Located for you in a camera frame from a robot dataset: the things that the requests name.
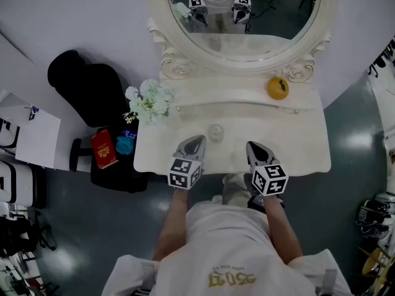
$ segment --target black chair backrest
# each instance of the black chair backrest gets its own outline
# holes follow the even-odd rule
[[[109,126],[128,112],[115,70],[105,64],[87,65],[77,51],[52,61],[48,81],[90,127]]]
[[[382,56],[378,56],[377,59],[375,60],[375,62],[373,64],[376,64],[377,66],[379,66],[380,68],[384,68],[386,66],[384,59],[382,58]]]

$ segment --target red box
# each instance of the red box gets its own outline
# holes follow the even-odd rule
[[[92,136],[92,147],[99,169],[107,168],[118,162],[108,130],[105,129]]]

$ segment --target white wall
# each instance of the white wall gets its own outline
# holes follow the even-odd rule
[[[324,106],[395,35],[394,6],[395,0],[339,0],[333,39],[314,76]],[[147,0],[0,0],[0,31],[43,72],[62,51],[86,49],[134,85],[158,74],[159,49],[146,31],[148,17]]]
[[[313,78],[324,107],[330,105],[381,54],[395,35],[395,0],[339,0],[332,41]]]
[[[44,72],[61,52],[84,49],[137,86],[159,72],[148,18],[146,0],[0,0],[0,31]]]

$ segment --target black office chair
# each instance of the black office chair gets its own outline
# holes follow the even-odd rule
[[[118,74],[108,65],[89,64],[77,51],[59,55],[48,68],[51,86],[80,114],[91,127],[107,128],[114,147],[123,130],[138,130],[138,121],[126,124],[123,114],[129,112]],[[74,140],[70,151],[69,168],[77,170],[78,158],[92,156],[92,183],[116,191],[141,192],[146,189],[148,175],[133,167],[134,152],[121,155],[117,163],[99,169],[92,148],[81,148],[81,139]]]
[[[112,125],[129,112],[118,74],[105,64],[86,64],[77,51],[57,56],[48,81],[90,127]]]
[[[60,288],[59,285],[53,284],[51,282],[40,284],[37,281],[37,278],[41,276],[28,277],[25,279],[16,279],[12,271],[17,271],[17,269],[10,269],[6,266],[4,270],[7,273],[8,280],[6,281],[6,285],[9,285],[11,291],[13,291],[17,295],[31,295],[30,292],[33,292],[37,296],[59,296],[56,294],[56,291]]]
[[[51,230],[51,227],[48,224],[41,227],[38,221],[39,215],[39,212],[35,212],[34,224],[30,224],[29,220],[24,216],[16,220],[0,217],[0,254],[2,257],[11,256],[18,252],[33,252],[38,244],[52,251],[56,249],[54,246],[49,245],[44,238],[43,233]],[[28,234],[28,239],[20,236],[24,233]]]
[[[377,65],[377,66],[380,67],[380,68],[384,68],[384,67],[386,66],[385,61],[384,61],[384,59],[382,58],[382,55],[378,56],[378,57],[376,58],[376,60],[369,66],[368,75],[371,75],[371,74],[372,74],[372,68],[373,68],[373,70],[376,72],[375,77],[378,78],[378,72],[377,72],[377,70],[376,70],[375,65]]]

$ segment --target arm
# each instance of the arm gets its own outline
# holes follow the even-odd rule
[[[265,196],[264,204],[273,246],[285,264],[303,256],[302,248],[276,196]]]
[[[161,261],[169,254],[183,247],[186,243],[185,218],[188,191],[175,189],[172,203],[168,209],[165,224],[160,232],[154,261]]]

